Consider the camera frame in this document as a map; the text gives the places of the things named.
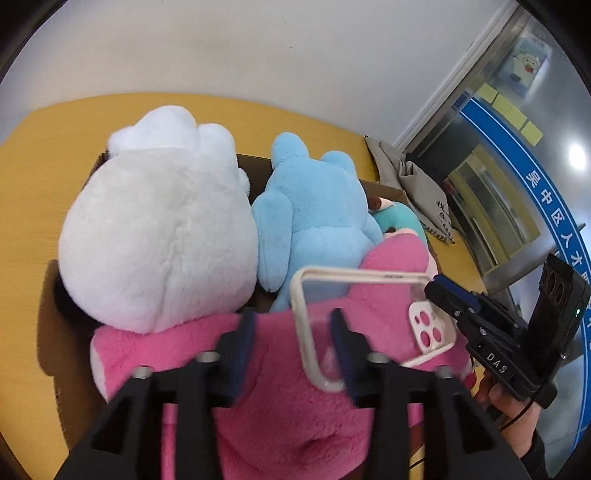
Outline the person's right hand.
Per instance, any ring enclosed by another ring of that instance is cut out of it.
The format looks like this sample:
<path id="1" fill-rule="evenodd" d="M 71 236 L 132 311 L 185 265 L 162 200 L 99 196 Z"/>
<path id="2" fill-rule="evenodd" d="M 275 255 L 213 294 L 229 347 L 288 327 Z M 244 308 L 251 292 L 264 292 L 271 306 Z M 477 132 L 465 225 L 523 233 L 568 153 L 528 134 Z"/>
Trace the person's right hand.
<path id="1" fill-rule="evenodd" d="M 476 400 L 484 408 L 494 406 L 506 417 L 510 426 L 502 431 L 502 436 L 515 454 L 523 457 L 532 446 L 542 408 L 531 400 L 515 399 L 489 372 L 480 382 Z"/>

